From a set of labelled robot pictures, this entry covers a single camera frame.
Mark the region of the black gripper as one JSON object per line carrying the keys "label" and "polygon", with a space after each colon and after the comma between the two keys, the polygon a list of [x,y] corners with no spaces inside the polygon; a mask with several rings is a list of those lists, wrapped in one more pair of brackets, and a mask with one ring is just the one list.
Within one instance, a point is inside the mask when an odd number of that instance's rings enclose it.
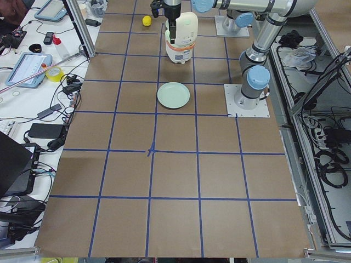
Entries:
{"label": "black gripper", "polygon": [[176,19],[180,17],[181,0],[152,0],[150,3],[151,12],[154,18],[159,17],[159,9],[165,10],[165,17],[168,19],[168,30],[170,44],[175,43],[176,39]]}

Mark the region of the green plate near arm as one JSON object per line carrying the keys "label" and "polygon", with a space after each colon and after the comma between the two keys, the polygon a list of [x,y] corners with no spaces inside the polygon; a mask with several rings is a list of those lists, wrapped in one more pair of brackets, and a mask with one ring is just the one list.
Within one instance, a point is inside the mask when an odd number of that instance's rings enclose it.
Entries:
{"label": "green plate near arm", "polygon": [[168,82],[159,87],[157,91],[159,103],[170,109],[177,109],[185,106],[190,100],[188,88],[178,82]]}

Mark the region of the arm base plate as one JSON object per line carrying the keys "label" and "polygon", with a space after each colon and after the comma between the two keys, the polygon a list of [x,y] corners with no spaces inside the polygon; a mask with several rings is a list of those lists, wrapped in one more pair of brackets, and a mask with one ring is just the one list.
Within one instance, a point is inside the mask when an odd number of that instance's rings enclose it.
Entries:
{"label": "arm base plate", "polygon": [[238,118],[269,118],[269,109],[264,91],[255,99],[245,97],[241,84],[224,84],[227,115]]}
{"label": "arm base plate", "polygon": [[248,25],[253,20],[251,14],[242,14],[235,19],[217,15],[214,19],[218,37],[248,38],[250,36]]}

